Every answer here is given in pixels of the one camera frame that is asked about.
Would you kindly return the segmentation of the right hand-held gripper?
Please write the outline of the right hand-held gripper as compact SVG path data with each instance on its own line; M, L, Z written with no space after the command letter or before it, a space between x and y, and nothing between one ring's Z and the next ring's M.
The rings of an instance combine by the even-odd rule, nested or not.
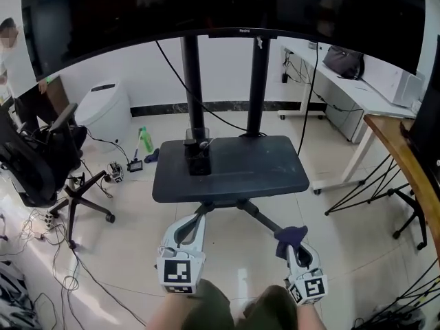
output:
M297 251L287 246L287 264L290 275L285 279L285 286L296 305L313 305L328 294L328 278L321 269L317 251L307 243L300 245L300 266L310 270L299 274Z

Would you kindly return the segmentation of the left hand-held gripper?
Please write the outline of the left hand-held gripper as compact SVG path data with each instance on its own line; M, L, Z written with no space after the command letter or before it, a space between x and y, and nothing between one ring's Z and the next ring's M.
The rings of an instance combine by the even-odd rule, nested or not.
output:
M202 252L205 231L204 214L181 218L166 229L156 267L159 283L167 294L196 294L206 261Z

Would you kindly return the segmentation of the purple cloth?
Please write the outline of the purple cloth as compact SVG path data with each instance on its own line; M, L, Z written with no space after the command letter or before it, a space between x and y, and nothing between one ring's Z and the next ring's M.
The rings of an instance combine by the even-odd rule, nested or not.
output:
M274 233L278 241L276 256L280 259L287 259L287 248L291 246L295 252L299 250L300 244L308 233L308 227L290 226Z

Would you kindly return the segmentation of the black TV stand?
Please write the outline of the black TV stand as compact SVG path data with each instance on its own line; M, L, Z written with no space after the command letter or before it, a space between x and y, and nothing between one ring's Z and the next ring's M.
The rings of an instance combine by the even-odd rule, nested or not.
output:
M190 129L204 128L207 110L201 97L198 38L182 37L181 50L184 77L180 81L189 97ZM270 40L255 38L247 126L239 137L211 138L209 135L211 174L190 175L184 140L161 145L152 193L157 203L199 202L199 215L216 208L237 207L274 233L284 229L250 201L256 197L300 193L309 187L291 140L282 135L261 133L269 54Z

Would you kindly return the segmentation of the person's left forearm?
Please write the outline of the person's left forearm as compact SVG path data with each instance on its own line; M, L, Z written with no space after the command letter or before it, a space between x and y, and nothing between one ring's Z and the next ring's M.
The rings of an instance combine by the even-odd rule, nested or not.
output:
M196 305L195 299L168 294L148 321L145 330L181 330L185 319Z

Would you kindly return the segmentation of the dark transparent holder box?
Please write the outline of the dark transparent holder box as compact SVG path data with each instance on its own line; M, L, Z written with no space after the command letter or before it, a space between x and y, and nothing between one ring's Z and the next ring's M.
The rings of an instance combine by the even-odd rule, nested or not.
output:
M211 174L209 129L194 128L186 130L184 155L188 171L192 176Z

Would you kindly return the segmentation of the small patterned cube gadget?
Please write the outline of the small patterned cube gadget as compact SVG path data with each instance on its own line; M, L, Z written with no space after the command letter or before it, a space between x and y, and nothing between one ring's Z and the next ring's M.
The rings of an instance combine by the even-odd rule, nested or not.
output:
M124 179L124 172L122 166L117 162L110 162L107 166L108 174L105 178L107 183L117 184Z

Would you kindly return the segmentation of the black folding table legs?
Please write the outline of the black folding table legs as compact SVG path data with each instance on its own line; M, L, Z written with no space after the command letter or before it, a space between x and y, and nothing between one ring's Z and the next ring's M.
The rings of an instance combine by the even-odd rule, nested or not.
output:
M408 182L397 187L391 187L392 181L401 172L402 170L398 167L397 162L391 154L388 154L371 173L364 179L361 179L345 196L327 209L324 215L329 216L333 212L347 210L363 204L371 204L379 199L396 196L412 209L412 214L400 229L394 231L392 237L398 239L402 232L417 219L422 238L421 242L417 245L417 249L419 251L423 250L428 244L427 221L421 205L415 196L415 192L412 188L408 192L404 192L410 186Z

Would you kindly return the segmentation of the green spray bottle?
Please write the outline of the green spray bottle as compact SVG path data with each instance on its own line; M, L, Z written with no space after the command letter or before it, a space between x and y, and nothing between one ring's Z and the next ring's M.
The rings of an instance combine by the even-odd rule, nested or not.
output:
M151 135L147 132L145 126L140 128L139 134L140 134L140 140L144 143L146 151L148 153L152 153L154 151L153 142L151 139Z

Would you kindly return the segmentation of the wooden table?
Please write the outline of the wooden table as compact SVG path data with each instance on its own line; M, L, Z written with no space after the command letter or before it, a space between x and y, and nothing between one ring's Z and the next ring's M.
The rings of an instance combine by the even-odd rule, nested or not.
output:
M413 121L384 115L365 115L364 121L396 161L415 197L405 195L398 188L390 189L388 194L399 195L407 204L415 204L415 209L423 212L440 261L440 186L424 170L401 132L410 128Z

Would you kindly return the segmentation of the white round bin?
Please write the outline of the white round bin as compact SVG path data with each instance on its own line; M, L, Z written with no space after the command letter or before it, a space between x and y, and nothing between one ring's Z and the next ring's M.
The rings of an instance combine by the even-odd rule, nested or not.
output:
M106 80L93 86L75 113L77 124L87 127L95 147L108 153L126 137L131 125L128 93L120 80Z

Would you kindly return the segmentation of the black mesh office chair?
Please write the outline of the black mesh office chair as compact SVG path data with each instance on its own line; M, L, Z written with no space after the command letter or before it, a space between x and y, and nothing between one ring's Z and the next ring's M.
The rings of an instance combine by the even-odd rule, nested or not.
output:
M79 184L71 176L82 164L81 147L87 135L85 127L70 126L77 108L76 103L69 104L42 134L33 136L18 130L8 110L0 107L0 165L8 171L25 206L47 208L54 219L60 209L68 208L66 240L72 250L76 248L72 233L77 206L104 213L109 223L116 220L110 210L83 197L105 177L104 170L90 179L81 176Z

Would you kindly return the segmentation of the white cardboard box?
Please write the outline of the white cardboard box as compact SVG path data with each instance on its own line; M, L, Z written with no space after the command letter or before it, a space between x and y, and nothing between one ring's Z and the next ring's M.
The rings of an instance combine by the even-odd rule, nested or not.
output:
M426 78L419 71L414 75L390 63L364 55L362 79L390 103L411 108L413 102L420 98Z

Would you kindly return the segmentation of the grey backpack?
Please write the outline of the grey backpack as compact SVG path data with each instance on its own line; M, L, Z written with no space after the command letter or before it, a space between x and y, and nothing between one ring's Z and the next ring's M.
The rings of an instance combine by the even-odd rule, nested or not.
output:
M336 45L329 47L323 63L343 79L358 80L365 70L363 53Z

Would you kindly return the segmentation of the large black television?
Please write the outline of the large black television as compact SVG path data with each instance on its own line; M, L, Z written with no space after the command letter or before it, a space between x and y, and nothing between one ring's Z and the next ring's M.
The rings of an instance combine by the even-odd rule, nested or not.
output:
M337 45L415 72L425 0L21 0L36 76L124 47L181 36Z

